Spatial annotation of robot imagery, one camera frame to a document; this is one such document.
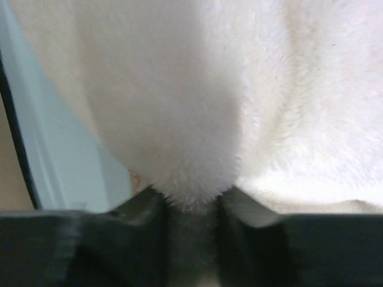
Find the cream fluffy cushion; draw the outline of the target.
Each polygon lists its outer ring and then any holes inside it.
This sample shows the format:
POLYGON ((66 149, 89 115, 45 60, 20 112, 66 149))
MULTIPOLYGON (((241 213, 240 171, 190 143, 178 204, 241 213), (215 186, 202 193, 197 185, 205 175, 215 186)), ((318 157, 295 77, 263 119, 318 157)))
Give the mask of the cream fluffy cushion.
POLYGON ((10 1, 58 95, 168 200, 382 210, 381 1, 10 1))

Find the beige fabric pet tent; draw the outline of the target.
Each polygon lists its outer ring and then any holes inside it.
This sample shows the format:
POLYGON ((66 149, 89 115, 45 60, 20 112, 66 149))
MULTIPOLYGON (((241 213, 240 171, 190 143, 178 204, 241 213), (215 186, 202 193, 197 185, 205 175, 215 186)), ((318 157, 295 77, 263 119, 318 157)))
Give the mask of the beige fabric pet tent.
POLYGON ((17 159, 2 100, 0 111, 0 206, 1 210, 34 210, 17 159))

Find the black tent pole front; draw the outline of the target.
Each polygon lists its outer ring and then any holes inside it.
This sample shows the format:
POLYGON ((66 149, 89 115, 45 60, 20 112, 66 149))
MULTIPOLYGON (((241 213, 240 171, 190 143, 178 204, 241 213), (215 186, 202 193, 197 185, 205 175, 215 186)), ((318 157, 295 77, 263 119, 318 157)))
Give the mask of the black tent pole front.
POLYGON ((37 189, 32 177, 31 168, 29 166, 26 153, 25 143, 22 137, 20 124, 17 118, 16 109, 14 106, 13 95, 10 89, 10 83, 5 73, 3 59, 1 56, 1 97, 5 108, 5 113, 10 126, 10 132, 13 139, 13 144, 16 149, 17 160, 21 168, 23 180, 26 184, 28 195, 35 209, 41 209, 37 189))

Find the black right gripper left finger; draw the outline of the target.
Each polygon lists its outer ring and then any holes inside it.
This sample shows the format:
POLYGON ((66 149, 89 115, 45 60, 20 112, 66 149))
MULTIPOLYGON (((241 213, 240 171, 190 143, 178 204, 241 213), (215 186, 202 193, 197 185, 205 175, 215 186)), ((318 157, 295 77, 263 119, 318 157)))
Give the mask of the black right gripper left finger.
POLYGON ((165 286, 163 198, 147 188, 107 213, 1 213, 2 286, 165 286))

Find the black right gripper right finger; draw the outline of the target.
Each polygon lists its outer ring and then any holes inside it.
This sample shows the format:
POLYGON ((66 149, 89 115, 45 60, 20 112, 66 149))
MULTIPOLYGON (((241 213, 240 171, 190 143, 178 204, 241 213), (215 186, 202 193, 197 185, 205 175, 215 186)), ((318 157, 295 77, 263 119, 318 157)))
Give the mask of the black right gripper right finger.
POLYGON ((218 199, 222 286, 381 286, 382 216, 276 213, 237 188, 218 199))

